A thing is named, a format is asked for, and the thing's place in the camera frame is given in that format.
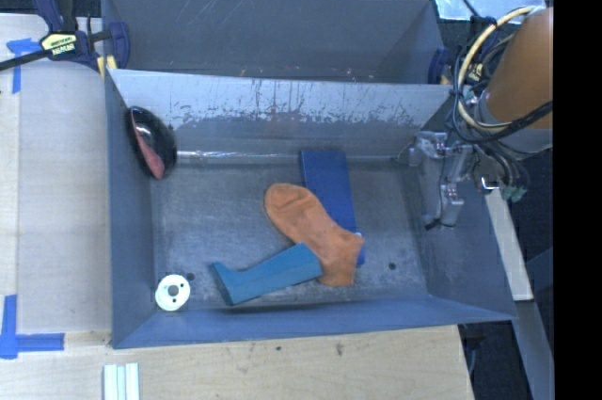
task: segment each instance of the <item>blue clamp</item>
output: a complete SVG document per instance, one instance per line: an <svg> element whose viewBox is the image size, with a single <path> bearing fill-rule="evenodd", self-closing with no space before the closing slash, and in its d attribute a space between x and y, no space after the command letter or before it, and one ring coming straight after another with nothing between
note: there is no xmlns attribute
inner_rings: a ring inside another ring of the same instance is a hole
<svg viewBox="0 0 602 400"><path fill-rule="evenodd" d="M69 60L100 72L100 55L94 50L94 43L102 40L112 41L112 55L117 66L124 69L130 58L130 39L125 22L117 21L108 25L106 30L92 33L90 20L87 33L78 30L74 15L73 0L32 0L36 13L48 25L48 34L42 37L37 51L15 56L0 62L0 71L49 58L50 60Z"/></svg>
<svg viewBox="0 0 602 400"><path fill-rule="evenodd" d="M64 333L17 334L17 296L5 296L0 334L0 359L14 360L21 352L64 350Z"/></svg>

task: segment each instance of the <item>scratches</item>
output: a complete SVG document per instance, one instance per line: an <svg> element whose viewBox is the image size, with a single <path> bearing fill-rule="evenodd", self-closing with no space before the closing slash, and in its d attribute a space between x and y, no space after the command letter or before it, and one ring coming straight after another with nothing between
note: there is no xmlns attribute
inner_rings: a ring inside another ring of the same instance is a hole
<svg viewBox="0 0 602 400"><path fill-rule="evenodd" d="M220 2L220 1L221 1L221 0L210 0L210 1L209 1L207 4L205 4L205 6L204 6L203 8L202 8L202 9L201 9L201 10L200 10L198 13L197 13L197 15L195 15L195 17L194 17L194 18L193 18L193 19L192 19L190 22L188 22L188 24L186 24L186 26L190 26L190 25L192 25L194 22L196 22L196 21L197 21L197 20L198 20L198 19L201 17L201 15L203 15L203 14L207 14L207 13L211 12L211 11L214 9L215 5L216 5L218 2Z"/></svg>

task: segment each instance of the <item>orange cloth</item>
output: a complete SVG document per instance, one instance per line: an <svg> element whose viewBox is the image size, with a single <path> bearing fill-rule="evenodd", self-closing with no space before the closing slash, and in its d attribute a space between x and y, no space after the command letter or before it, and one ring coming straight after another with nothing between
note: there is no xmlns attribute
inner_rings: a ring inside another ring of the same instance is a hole
<svg viewBox="0 0 602 400"><path fill-rule="evenodd" d="M311 191L294 184L272 184L265 192L264 206L280 232L294 243L304 243L318 257L324 271L319 282L328 286L354 283L364 240L339 226Z"/></svg>

